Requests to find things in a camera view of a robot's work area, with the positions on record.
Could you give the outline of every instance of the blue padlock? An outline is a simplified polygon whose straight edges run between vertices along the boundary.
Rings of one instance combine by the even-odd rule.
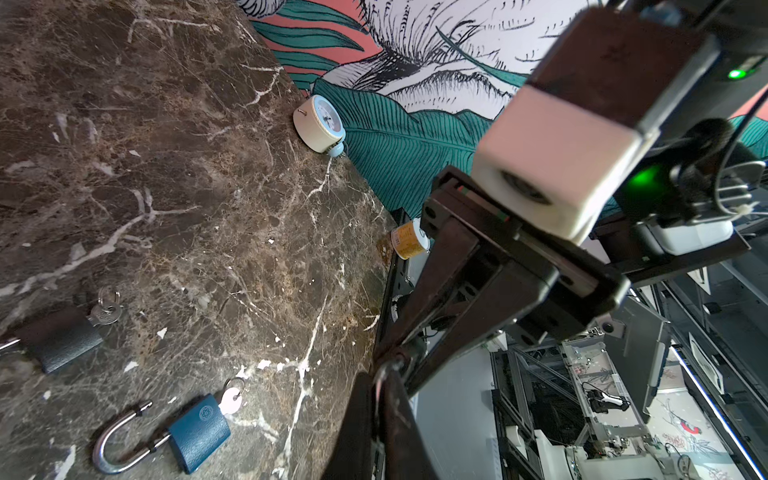
[[[230,437],[230,427],[219,404],[209,394],[187,410],[173,422],[166,431],[140,449],[135,455],[122,463],[109,462],[104,457],[104,446],[117,429],[144,414],[152,406],[152,401],[144,402],[136,409],[127,412],[116,422],[110,424],[96,440],[92,460],[96,468],[108,475],[122,473],[141,462],[147,455],[155,453],[157,448],[171,440],[176,460],[187,474],[197,470],[205,459],[214,453]]]

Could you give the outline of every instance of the padlock shackle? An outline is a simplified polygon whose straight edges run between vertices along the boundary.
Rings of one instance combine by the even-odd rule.
[[[96,440],[96,445],[94,445],[94,452],[91,457],[94,466],[99,472],[105,473],[107,475],[116,475],[118,473],[125,472],[129,468],[134,467],[138,462],[144,460],[147,455],[154,453],[159,446],[163,445],[168,441],[168,439],[170,439],[170,434],[165,432],[159,439],[152,442],[151,447],[145,446],[141,448],[133,456],[121,463],[112,463],[104,457],[104,447],[107,445],[107,440],[109,437],[126,423],[130,422],[138,416],[141,416],[144,413],[144,410],[150,408],[151,406],[151,400],[140,404],[137,408],[132,409],[130,412],[127,412],[115,422],[108,425],[107,428],[104,429],[104,431],[101,433],[101,435],[99,435],[98,439]]]

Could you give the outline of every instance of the padlock body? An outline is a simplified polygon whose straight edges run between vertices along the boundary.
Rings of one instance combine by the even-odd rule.
[[[13,332],[29,353],[51,373],[104,340],[82,311],[68,307]]]
[[[197,470],[230,436],[230,427],[213,395],[187,410],[169,428],[176,459],[187,474]]]

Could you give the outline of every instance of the cream alarm clock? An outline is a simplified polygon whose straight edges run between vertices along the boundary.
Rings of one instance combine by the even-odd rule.
[[[320,95],[307,98],[293,111],[293,124],[307,146],[321,154],[338,157],[344,152],[346,132],[339,112]]]

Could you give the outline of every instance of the led light strip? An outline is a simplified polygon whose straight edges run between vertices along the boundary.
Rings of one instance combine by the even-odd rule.
[[[723,414],[720,413],[720,410],[714,404],[710,396],[707,395],[707,392],[704,390],[704,387],[701,385],[701,383],[699,383],[699,379],[697,379],[694,373],[690,371],[690,368],[688,368],[688,365],[685,363],[685,360],[683,360],[683,357],[680,356],[679,352],[674,347],[672,347],[672,352],[674,352],[674,355],[677,357],[677,360],[680,361],[680,366],[682,366],[683,369],[687,372],[690,379],[694,381],[696,388],[699,389],[699,392],[707,401],[707,404],[710,406],[710,408],[714,412],[717,419],[720,420],[720,423],[723,424],[725,431],[728,432],[728,435],[730,435],[731,439],[733,440],[733,443],[735,443],[736,447],[738,447],[739,451],[741,452],[741,455],[744,455],[744,458],[746,458],[746,462],[750,464],[750,467],[752,467],[752,470],[754,470],[755,475],[757,475],[757,478],[759,478],[760,480],[766,480],[765,477],[763,476],[763,473],[761,473],[760,470],[757,468],[757,465],[755,465],[755,462],[752,460],[752,457],[750,457],[750,454],[746,452],[746,449],[741,445],[741,442],[739,442],[739,439],[736,437],[736,434],[733,433],[733,430],[731,429],[730,425],[728,425],[728,423],[725,421]]]

